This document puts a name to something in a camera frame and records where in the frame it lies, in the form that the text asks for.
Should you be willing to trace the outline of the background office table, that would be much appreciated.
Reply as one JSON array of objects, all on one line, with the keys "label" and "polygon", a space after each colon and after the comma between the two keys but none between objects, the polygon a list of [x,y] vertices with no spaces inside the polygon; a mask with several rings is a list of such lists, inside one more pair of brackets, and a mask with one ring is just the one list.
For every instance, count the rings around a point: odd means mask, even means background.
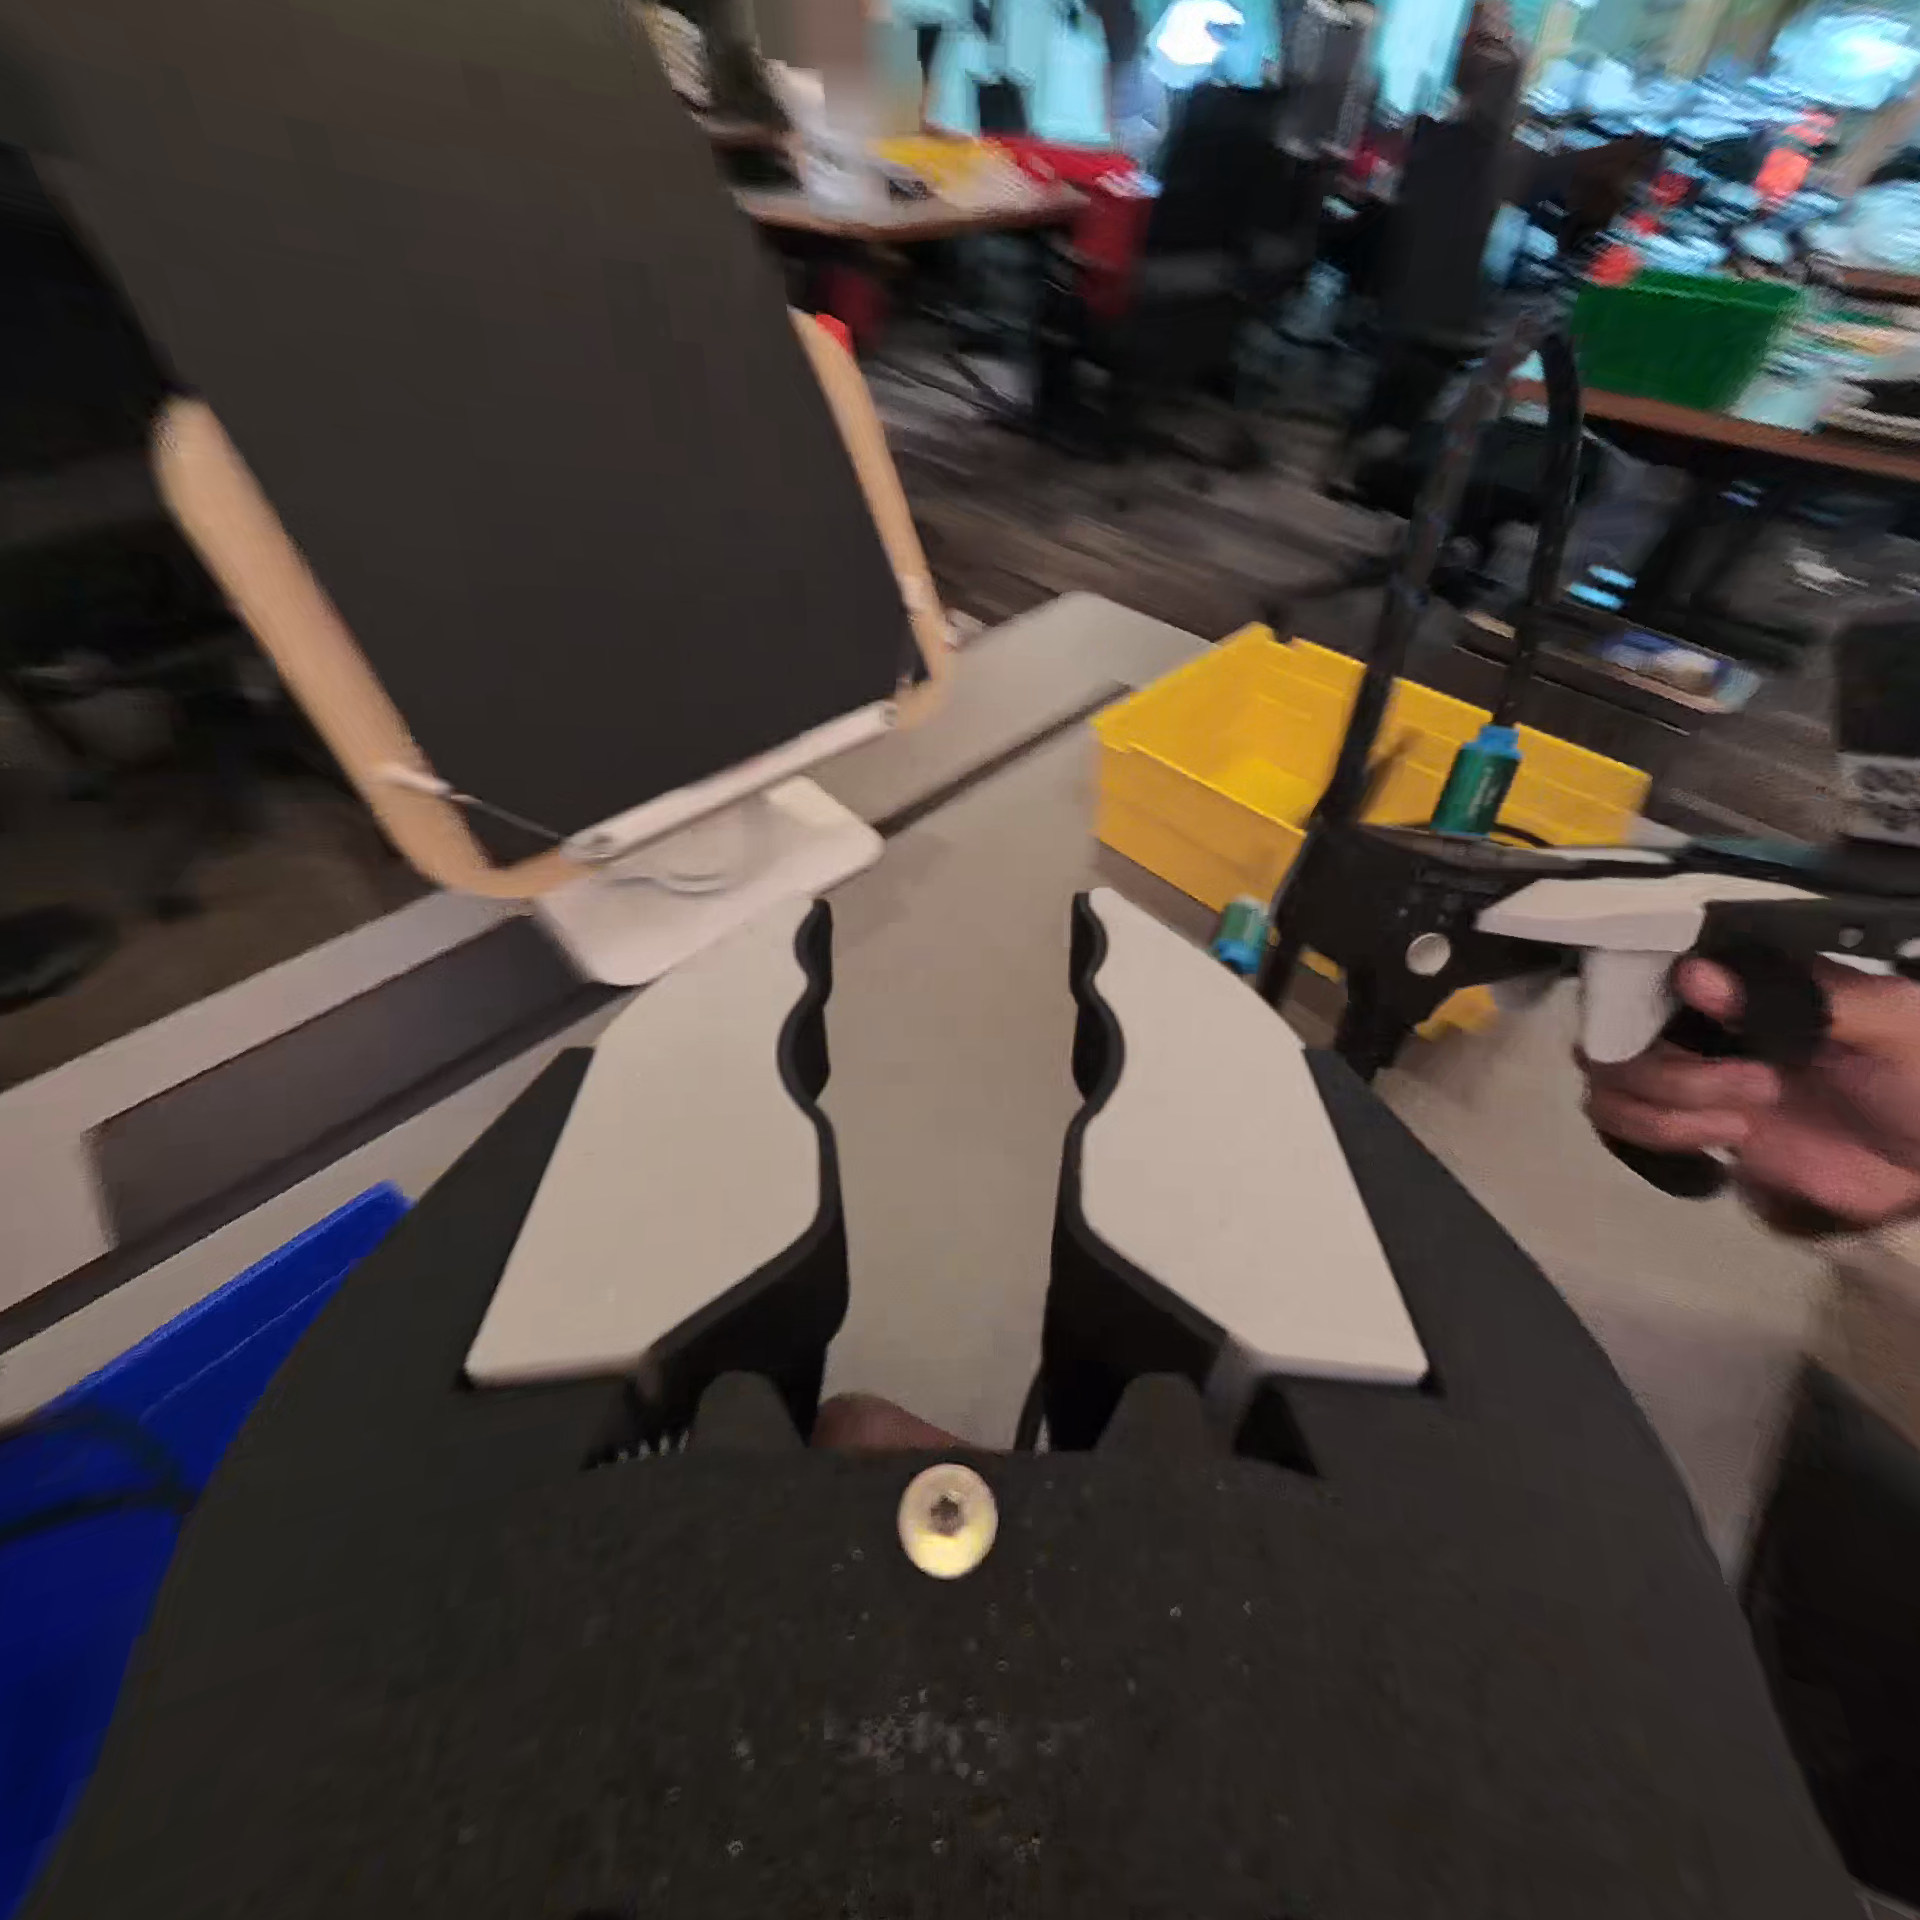
[{"label": "background office table", "polygon": [[1586,428],[1644,485],[1677,482],[1644,548],[1586,571],[1599,594],[1589,611],[1631,629],[1736,653],[1748,639],[1726,638],[1730,594],[1772,527],[1858,498],[1891,507],[1895,527],[1915,530],[1915,420],[1891,439],[1586,389]]},{"label": "background office table", "polygon": [[1067,262],[1086,193],[1015,175],[994,198],[834,206],[799,185],[739,185],[786,299],[854,361],[992,413],[1034,374],[1040,301]]}]

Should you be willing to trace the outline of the blue storage bin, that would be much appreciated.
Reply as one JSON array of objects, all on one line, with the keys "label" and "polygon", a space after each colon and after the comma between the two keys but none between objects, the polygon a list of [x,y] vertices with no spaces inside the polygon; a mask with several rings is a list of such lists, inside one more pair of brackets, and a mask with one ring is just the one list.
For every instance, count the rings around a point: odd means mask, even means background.
[{"label": "blue storage bin", "polygon": [[355,1196],[4,1428],[2,1916],[79,1804],[188,1514],[406,1209],[390,1185]]}]

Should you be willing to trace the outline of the wooden board with dark panel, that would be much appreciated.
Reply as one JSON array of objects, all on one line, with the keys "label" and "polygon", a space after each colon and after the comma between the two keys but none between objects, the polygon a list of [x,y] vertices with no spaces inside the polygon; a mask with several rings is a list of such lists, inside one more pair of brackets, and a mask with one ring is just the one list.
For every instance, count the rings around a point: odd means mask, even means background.
[{"label": "wooden board with dark panel", "polygon": [[535,898],[925,707],[867,383],[626,5],[4,5],[156,485],[415,873]]}]

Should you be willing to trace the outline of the person's right hand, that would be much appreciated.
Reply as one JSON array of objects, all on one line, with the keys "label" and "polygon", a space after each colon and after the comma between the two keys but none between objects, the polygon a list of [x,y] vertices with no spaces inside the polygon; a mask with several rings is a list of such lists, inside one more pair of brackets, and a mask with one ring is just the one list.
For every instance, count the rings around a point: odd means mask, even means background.
[{"label": "person's right hand", "polygon": [[1918,987],[1823,965],[1830,1026],[1796,1068],[1707,1061],[1666,1039],[1627,1062],[1583,1054],[1592,1130],[1655,1155],[1711,1155],[1772,1230],[1820,1239],[1918,1214]]}]

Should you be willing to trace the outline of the red storage bin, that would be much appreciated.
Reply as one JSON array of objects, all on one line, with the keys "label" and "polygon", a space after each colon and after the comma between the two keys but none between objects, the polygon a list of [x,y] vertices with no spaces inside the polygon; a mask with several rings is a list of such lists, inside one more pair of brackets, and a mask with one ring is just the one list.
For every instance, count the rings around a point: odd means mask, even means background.
[{"label": "red storage bin", "polygon": [[1114,147],[1080,147],[1037,135],[987,135],[1029,179],[1063,185],[1080,206],[1069,231],[1072,289],[1094,321],[1117,321],[1159,188]]}]

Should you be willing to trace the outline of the yellow storage bin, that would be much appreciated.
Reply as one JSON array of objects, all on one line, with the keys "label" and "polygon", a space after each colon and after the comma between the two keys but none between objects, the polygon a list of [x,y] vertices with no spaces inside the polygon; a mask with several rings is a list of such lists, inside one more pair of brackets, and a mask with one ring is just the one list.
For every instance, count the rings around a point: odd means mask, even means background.
[{"label": "yellow storage bin", "polygon": [[[1347,730],[1359,663],[1245,626],[1093,721],[1094,837],[1143,873],[1211,910],[1280,890],[1300,852]],[[1376,751],[1386,772],[1363,819],[1426,825],[1462,747],[1491,713],[1397,679]],[[1519,727],[1522,764],[1499,827],[1550,849],[1624,838],[1651,777],[1567,739]],[[1496,1021],[1492,989],[1454,994],[1416,1039]]]}]

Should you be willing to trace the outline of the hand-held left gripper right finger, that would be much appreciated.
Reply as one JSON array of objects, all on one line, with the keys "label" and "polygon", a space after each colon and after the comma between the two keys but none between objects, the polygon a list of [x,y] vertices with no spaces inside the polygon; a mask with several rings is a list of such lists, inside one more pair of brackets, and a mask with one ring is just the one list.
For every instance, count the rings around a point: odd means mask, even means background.
[{"label": "hand-held left gripper right finger", "polygon": [[1036,1406],[1093,1450],[1146,1379],[1229,1445],[1284,1383],[1415,1389],[1429,1354],[1308,1045],[1136,903],[1072,900],[1072,1086]]}]

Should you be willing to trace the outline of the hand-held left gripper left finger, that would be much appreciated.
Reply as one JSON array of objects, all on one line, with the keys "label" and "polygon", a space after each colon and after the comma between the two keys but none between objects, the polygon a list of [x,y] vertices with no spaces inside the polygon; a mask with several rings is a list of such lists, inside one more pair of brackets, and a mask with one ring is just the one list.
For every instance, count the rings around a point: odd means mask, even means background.
[{"label": "hand-held left gripper left finger", "polygon": [[470,1340],[477,1389],[613,1383],[639,1452],[752,1377],[810,1441],[847,1314],[831,907],[778,903],[600,1031]]}]

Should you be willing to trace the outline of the stack of green bins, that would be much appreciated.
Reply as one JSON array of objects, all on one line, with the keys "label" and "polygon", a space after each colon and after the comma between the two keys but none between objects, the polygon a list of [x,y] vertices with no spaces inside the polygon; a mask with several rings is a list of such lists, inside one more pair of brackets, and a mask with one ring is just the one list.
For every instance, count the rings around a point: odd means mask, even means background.
[{"label": "stack of green bins", "polygon": [[1644,269],[1586,281],[1570,335],[1589,396],[1658,401],[1726,413],[1802,317],[1802,285]]}]

